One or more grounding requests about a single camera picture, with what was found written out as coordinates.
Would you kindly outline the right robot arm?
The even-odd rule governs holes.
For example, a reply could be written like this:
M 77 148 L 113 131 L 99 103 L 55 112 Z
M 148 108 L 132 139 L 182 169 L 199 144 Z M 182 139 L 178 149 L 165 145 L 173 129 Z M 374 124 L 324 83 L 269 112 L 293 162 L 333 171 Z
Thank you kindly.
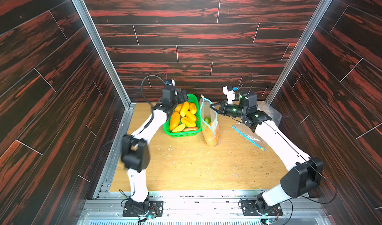
M 320 185 L 323 162 L 311 158 L 284 135 L 266 112 L 261 111 L 255 102 L 256 94 L 241 94 L 239 104 L 227 100 L 210 104 L 215 114 L 238 117 L 242 123 L 266 142 L 281 159 L 288 170 L 274 188 L 257 196 L 256 209 L 266 215 L 279 203 L 297 198 Z

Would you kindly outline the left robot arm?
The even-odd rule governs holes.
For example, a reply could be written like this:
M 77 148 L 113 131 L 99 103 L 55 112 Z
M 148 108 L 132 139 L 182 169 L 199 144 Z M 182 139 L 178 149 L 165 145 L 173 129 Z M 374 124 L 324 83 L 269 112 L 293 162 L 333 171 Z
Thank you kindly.
M 159 102 L 151 106 L 151 115 L 139 129 L 121 140 L 121 161 L 127 169 L 133 203 L 148 200 L 146 169 L 150 163 L 149 143 L 157 130 L 171 117 L 176 106 L 188 101 L 185 89 L 167 85 Z

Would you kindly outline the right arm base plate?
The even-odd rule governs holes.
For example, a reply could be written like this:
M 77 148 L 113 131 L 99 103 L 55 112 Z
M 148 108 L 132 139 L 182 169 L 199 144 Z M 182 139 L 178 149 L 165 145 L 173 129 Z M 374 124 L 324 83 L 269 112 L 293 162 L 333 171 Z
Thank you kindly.
M 253 216 L 274 216 L 279 217 L 283 215 L 280 204 L 273 206 L 267 205 L 265 202 L 257 200 L 240 199 L 238 202 L 239 208 L 245 217 Z

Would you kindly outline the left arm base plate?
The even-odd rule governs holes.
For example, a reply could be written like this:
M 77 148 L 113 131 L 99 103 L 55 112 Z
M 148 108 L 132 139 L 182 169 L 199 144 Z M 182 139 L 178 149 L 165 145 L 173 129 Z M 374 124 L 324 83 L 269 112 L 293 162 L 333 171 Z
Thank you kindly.
M 148 217 L 150 219 L 163 216 L 163 201 L 145 201 L 138 203 L 135 201 L 126 201 L 123 206 L 123 217 Z

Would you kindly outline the clear zip-top bag blue zipper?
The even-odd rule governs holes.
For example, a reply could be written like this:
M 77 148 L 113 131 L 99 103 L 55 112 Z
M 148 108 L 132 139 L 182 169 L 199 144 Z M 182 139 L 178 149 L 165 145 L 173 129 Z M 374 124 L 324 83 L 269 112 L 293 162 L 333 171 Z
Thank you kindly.
M 201 95 L 200 99 L 200 116 L 202 118 L 202 133 L 204 136 L 206 127 L 208 126 L 214 133 L 218 125 L 218 113 L 210 108 L 210 105 L 213 104 L 212 101 Z M 205 118 L 208 117 L 211 119 L 211 123 L 208 124 L 205 122 Z

